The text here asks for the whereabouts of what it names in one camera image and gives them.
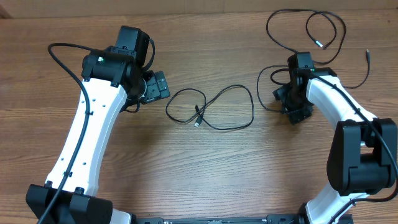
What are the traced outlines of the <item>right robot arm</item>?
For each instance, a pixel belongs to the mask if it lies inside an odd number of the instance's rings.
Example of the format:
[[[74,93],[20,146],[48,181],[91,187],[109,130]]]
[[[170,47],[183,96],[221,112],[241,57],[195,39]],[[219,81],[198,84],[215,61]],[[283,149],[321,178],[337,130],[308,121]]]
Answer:
[[[382,189],[397,187],[397,125],[364,109],[329,67],[316,68],[310,53],[287,60],[290,81],[274,91],[281,113],[292,124],[311,116],[316,106],[334,129],[326,163],[328,182],[303,204],[297,223],[352,223],[344,214],[358,202],[388,202],[375,198]]]

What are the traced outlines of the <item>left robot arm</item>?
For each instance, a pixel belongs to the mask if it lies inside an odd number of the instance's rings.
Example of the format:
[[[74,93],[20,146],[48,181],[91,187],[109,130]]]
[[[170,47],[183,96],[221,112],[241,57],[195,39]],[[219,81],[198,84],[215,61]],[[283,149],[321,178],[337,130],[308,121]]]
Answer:
[[[119,113],[170,95],[163,72],[150,69],[154,41],[122,26],[116,44],[89,49],[75,77],[81,95],[65,145],[44,185],[32,184],[26,202],[39,223],[135,223],[135,215],[98,198],[104,152]]]

